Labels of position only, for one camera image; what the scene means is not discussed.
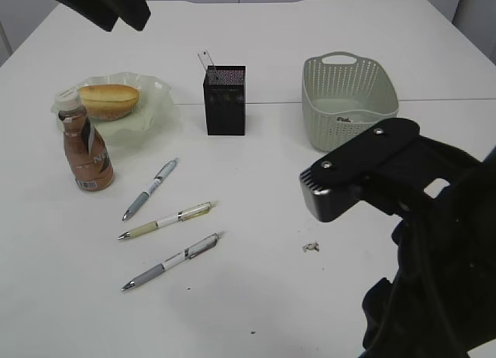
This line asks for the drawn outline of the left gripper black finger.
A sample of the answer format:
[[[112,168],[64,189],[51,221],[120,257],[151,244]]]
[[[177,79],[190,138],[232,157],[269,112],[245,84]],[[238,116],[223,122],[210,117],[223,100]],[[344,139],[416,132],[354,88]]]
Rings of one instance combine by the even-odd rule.
[[[143,31],[151,11],[146,0],[110,0],[113,11],[136,31]]]
[[[54,0],[84,16],[106,32],[111,32],[118,16],[102,0]]]

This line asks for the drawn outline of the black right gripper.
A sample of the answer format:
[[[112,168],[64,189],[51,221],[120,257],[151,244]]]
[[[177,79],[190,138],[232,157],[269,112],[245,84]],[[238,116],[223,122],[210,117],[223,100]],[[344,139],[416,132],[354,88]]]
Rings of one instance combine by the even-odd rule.
[[[401,184],[394,280],[365,295],[365,357],[466,357],[495,337],[495,156],[431,198]]]

